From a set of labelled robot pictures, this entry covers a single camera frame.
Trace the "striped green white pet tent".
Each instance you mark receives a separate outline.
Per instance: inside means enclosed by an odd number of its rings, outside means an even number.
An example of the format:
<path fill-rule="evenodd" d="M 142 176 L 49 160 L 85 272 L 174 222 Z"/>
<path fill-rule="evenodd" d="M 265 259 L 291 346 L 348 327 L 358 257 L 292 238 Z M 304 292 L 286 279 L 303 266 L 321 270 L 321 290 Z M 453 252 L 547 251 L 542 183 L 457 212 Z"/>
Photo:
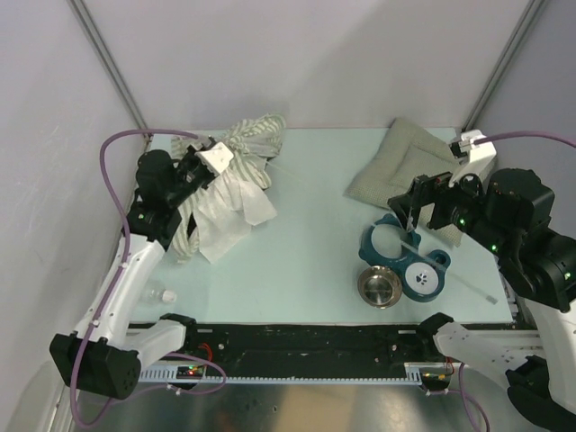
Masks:
<path fill-rule="evenodd" d="M 254 227 L 277 216 L 266 195 L 272 185 L 266 165 L 280 154 L 285 127 L 282 115 L 266 114 L 241 120 L 216 138 L 233 159 L 207 188 L 178 207 L 182 222 L 171 242 L 178 262 L 199 253 L 213 264 Z"/>

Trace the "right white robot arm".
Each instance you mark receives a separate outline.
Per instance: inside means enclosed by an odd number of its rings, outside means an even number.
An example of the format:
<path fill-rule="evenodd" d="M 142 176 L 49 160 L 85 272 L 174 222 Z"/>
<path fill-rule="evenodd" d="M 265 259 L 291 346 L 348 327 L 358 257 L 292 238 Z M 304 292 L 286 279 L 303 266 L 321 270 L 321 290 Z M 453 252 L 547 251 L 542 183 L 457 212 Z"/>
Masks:
<path fill-rule="evenodd" d="M 550 229 L 554 192 L 532 170 L 505 168 L 486 184 L 475 174 L 450 184 L 451 175 L 416 177 L 388 205 L 406 231 L 422 208 L 432 206 L 427 226 L 453 225 L 498 262 L 515 295 L 523 299 L 544 350 L 514 360 L 479 338 L 456 342 L 458 326 L 442 313 L 423 322 L 416 338 L 422 358 L 452 356 L 498 383 L 516 410 L 549 431 L 575 429 L 575 240 Z"/>

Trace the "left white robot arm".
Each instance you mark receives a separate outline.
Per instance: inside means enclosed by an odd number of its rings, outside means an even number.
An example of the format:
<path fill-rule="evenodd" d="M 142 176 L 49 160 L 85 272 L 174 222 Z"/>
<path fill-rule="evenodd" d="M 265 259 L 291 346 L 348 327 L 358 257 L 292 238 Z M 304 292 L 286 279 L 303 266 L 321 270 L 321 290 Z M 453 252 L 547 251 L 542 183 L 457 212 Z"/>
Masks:
<path fill-rule="evenodd" d="M 173 352 L 193 357 L 200 342 L 192 319 L 160 319 L 135 336 L 131 313 L 176 230 L 187 225 L 178 210 L 229 165 L 213 150 L 189 148 L 179 161 L 164 150 L 138 160 L 138 188 L 127 216 L 117 256 L 85 316 L 68 335 L 57 334 L 49 352 L 67 386 L 116 400 L 128 398 L 142 370 Z"/>

